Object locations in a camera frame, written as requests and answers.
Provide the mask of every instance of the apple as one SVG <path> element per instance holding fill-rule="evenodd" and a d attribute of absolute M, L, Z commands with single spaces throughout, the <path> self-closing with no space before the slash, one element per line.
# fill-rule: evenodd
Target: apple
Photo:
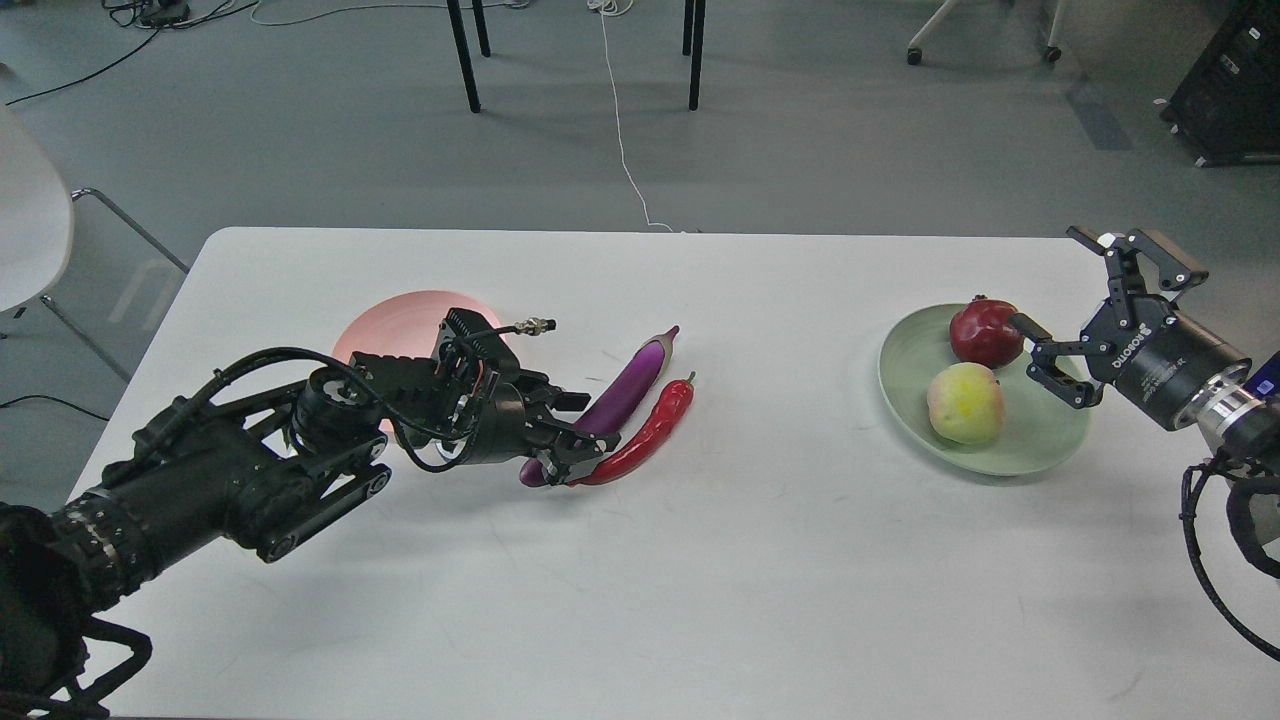
<path fill-rule="evenodd" d="M 951 351 L 963 363 L 980 363 L 995 370 L 1012 363 L 1023 352 L 1023 334 L 1009 324 L 1018 311 L 1004 300 L 975 295 L 964 310 L 951 318 Z"/>
<path fill-rule="evenodd" d="M 991 442 L 1005 427 L 1000 380 L 978 363 L 956 363 L 934 375 L 925 401 L 934 432 L 954 442 Z"/>

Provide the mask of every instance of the table leg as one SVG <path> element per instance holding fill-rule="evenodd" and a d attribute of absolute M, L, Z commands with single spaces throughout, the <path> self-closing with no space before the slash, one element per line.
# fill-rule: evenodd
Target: table leg
<path fill-rule="evenodd" d="M 476 92 L 476 77 L 471 72 L 471 50 L 467 49 L 467 31 L 462 27 L 462 8 L 458 0 L 445 0 L 445 3 L 449 8 L 449 24 L 453 26 L 453 42 L 458 46 L 462 83 L 467 87 L 467 105 L 472 113 L 479 113 L 480 95 Z"/>
<path fill-rule="evenodd" d="M 703 77 L 703 26 L 707 22 L 707 0 L 694 1 L 692 69 L 689 77 L 689 109 L 698 109 L 698 95 Z"/>
<path fill-rule="evenodd" d="M 686 56 L 692 51 L 694 41 L 694 0 L 685 0 L 685 44 L 681 53 Z"/>
<path fill-rule="evenodd" d="M 489 53 L 489 28 L 484 23 L 484 3 L 483 0 L 472 0 L 471 10 L 476 17 L 476 35 L 480 37 L 480 54 L 488 58 Z"/>

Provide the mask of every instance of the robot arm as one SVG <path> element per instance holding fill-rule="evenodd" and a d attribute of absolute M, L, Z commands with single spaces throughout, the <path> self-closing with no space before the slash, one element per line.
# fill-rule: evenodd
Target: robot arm
<path fill-rule="evenodd" d="M 1196 505 L 1208 477 L 1230 484 L 1226 516 L 1244 559 L 1257 570 L 1280 578 L 1280 561 L 1265 546 L 1280 537 L 1280 363 L 1272 360 L 1248 382 L 1251 360 L 1178 309 L 1181 293 L 1204 282 L 1208 273 L 1169 238 L 1130 231 L 1103 242 L 1092 231 L 1073 227 L 1068 234 L 1102 256 L 1107 266 L 1107 299 L 1080 331 L 1078 341 L 1056 341 L 1023 314 L 1010 318 L 1032 341 L 1027 374 L 1074 407 L 1102 400 L 1110 384 L 1166 430 L 1198 425 L 1215 459 L 1189 468 L 1183 487 L 1183 527 L 1193 568 L 1215 607 L 1251 643 L 1275 660 L 1276 648 L 1244 628 L 1208 583 L 1199 565 L 1194 536 Z M 1138 268 L 1146 256 L 1160 273 L 1160 293 L 1147 291 Z M 1064 355 L 1084 357 L 1089 379 L 1057 366 Z M 1199 483 L 1193 475 L 1199 473 Z"/>
<path fill-rule="evenodd" d="M 429 471 L 526 456 L 543 462 L 550 484 L 590 474 L 618 434 L 554 418 L 590 397 L 522 369 L 500 337 L 553 328 L 493 328 L 454 307 L 431 357 L 357 352 L 348 364 L 298 348 L 255 352 L 175 398 L 134 433 L 132 459 L 109 465 L 101 484 L 61 510 L 0 503 L 0 717 L 106 717 L 99 703 L 146 664 L 151 644 L 93 614 L 218 537 L 266 562 L 288 555 L 387 486 L 392 471 L 376 462 L 388 443 L 383 419 Z M 287 360 L 323 366 L 306 380 L 211 401 Z M 429 446 L 443 462 L 419 455 Z M 132 657 L 81 688 L 84 638 L 125 644 Z M 54 701 L 60 691 L 70 700 Z"/>

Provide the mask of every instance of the eggplant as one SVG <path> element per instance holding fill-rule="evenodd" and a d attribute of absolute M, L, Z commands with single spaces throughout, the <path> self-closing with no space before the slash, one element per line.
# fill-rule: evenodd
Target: eggplant
<path fill-rule="evenodd" d="M 609 387 L 579 416 L 573 428 L 598 434 L 621 430 L 649 388 L 667 369 L 673 350 L 672 341 L 678 332 L 680 325 L 675 325 L 645 341 Z M 526 460 L 520 468 L 520 482 L 531 488 L 545 486 L 548 479 L 543 464 L 534 459 Z"/>

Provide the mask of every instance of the cable connector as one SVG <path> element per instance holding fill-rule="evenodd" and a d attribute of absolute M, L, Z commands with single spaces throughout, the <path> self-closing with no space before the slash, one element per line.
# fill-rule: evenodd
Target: cable connector
<path fill-rule="evenodd" d="M 530 318 L 527 320 L 516 323 L 512 327 L 516 328 L 515 331 L 516 334 L 543 334 L 556 329 L 556 320 Z"/>

